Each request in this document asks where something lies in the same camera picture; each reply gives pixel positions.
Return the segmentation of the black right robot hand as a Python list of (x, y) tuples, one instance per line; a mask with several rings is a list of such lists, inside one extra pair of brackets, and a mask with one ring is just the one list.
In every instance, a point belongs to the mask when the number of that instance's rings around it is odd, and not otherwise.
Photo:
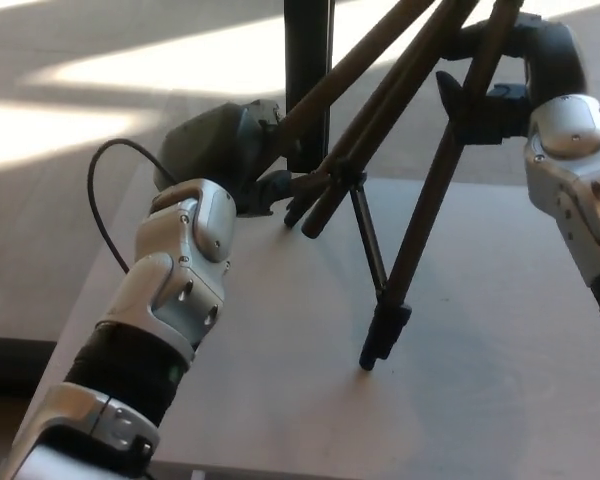
[(525, 82), (497, 84), (474, 104), (452, 75), (436, 73), (440, 99), (460, 145), (499, 145), (506, 138), (525, 137), (534, 109), (555, 97), (588, 92), (579, 44), (562, 22), (519, 13), (503, 55), (523, 60)]

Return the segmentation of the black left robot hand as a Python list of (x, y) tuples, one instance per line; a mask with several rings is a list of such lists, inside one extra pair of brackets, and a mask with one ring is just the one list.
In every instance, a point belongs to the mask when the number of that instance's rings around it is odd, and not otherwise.
[(164, 190), (173, 183), (210, 180), (224, 188), (240, 216), (271, 214), (271, 206), (292, 196), (292, 176), (286, 170), (252, 178), (261, 154), (282, 119), (274, 100), (227, 102), (171, 129), (157, 154), (166, 178), (154, 171), (154, 184)]

